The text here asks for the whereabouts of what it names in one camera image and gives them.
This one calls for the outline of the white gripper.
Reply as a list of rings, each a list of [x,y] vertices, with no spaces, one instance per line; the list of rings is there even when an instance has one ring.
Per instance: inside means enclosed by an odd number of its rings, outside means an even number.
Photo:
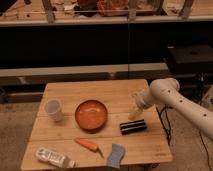
[[[149,88],[135,92],[133,98],[137,107],[134,107],[129,113],[129,120],[134,120],[142,113],[142,110],[148,109],[155,104],[155,98],[152,96]]]

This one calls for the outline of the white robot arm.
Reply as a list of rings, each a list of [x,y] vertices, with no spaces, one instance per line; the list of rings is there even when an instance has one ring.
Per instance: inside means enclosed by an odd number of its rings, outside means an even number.
[[[174,78],[153,80],[148,88],[133,95],[137,108],[131,112],[129,117],[133,119],[144,109],[162,103],[174,108],[213,141],[213,112],[187,99],[179,93],[179,90],[180,84]]]

